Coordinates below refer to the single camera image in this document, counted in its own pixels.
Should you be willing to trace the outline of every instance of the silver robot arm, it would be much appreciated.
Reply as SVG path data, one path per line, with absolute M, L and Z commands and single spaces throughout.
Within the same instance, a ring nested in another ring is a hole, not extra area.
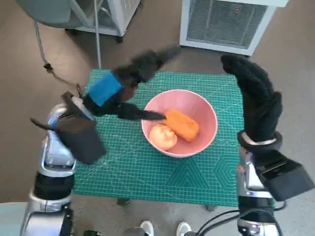
M 82 105 L 82 100 L 72 102 L 90 119 L 94 116 Z M 54 125 L 66 114 L 65 104 L 55 106 L 48 125 Z M 21 226 L 21 236 L 69 236 L 72 228 L 70 209 L 76 160 L 54 131 L 47 131 L 43 141 L 34 187 Z
M 268 147 L 275 144 L 277 139 L 265 142 L 252 141 L 245 132 L 239 136 L 248 145 Z M 237 193 L 240 213 L 250 208 L 262 208 L 273 214 L 273 197 L 267 191 L 257 176 L 254 166 L 253 153 L 240 147 L 240 165 L 237 170 Z M 275 222 L 264 213 L 252 213 L 241 217 L 237 221 L 238 231 L 245 236 L 278 236 Z

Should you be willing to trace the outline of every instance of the shoe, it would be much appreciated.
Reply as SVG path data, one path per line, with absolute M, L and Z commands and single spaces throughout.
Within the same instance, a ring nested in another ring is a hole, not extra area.
M 142 228 L 148 236 L 154 236 L 154 228 L 150 221 L 143 221 L 140 225 L 140 228 Z
M 186 233 L 191 232 L 191 227 L 186 222 L 181 222 L 177 226 L 176 236 L 184 236 Z

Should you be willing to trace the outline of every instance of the metal pole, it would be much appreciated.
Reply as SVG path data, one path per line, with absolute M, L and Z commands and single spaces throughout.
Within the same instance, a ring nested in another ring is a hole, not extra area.
M 98 31 L 98 9 L 97 1 L 94 0 L 94 12 L 95 12 L 95 36 L 96 36 L 96 50 L 97 50 L 97 63 L 98 68 L 101 69 L 101 58 L 100 58 L 100 45 L 99 45 L 99 31 Z

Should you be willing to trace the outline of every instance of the green cutting mat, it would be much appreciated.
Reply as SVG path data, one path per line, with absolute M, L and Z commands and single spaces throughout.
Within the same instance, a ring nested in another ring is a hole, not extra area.
M 107 70 L 93 70 L 89 89 Z M 76 194 L 115 198 L 236 206 L 235 171 L 239 161 L 236 134 L 243 128 L 242 98 L 230 75 L 159 72 L 141 84 L 131 103 L 144 108 L 155 95 L 187 89 L 214 107 L 219 129 L 214 142 L 194 157 L 176 159 L 155 150 L 140 122 L 97 118 L 108 153 L 92 166 L 77 165 Z

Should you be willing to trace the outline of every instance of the sweet potato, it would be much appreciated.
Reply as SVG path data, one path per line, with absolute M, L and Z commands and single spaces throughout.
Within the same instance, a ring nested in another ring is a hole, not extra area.
M 163 123 L 187 142 L 191 142 L 197 137 L 199 124 L 190 117 L 175 109 L 168 110 L 165 116 L 166 120 Z

